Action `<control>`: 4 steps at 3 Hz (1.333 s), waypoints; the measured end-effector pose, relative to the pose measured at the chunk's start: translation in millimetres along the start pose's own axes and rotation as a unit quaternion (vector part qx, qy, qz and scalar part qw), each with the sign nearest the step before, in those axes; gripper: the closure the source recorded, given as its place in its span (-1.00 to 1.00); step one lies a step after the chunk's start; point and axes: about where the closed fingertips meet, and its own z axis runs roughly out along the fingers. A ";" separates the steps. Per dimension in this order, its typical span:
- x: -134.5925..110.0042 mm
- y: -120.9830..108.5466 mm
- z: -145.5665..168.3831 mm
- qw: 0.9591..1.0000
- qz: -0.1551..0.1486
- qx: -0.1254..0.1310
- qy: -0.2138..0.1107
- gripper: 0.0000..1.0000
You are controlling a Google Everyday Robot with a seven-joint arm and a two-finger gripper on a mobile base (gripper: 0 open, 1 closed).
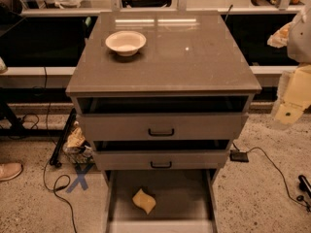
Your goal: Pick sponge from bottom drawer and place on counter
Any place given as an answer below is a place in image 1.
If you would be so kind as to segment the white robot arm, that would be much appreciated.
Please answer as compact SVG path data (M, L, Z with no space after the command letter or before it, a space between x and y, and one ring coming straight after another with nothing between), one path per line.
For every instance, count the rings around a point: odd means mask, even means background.
M273 48L287 48L287 55L298 66L284 71L277 89L271 115L273 126L287 129L311 106L311 8L305 6L294 19L267 40Z

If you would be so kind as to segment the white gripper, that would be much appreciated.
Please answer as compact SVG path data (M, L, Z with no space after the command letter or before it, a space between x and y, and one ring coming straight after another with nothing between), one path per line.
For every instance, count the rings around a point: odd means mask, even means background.
M271 111L271 126L278 130L290 128L310 107L311 65L299 64L294 71L284 72L283 80L285 90L281 102L277 101Z

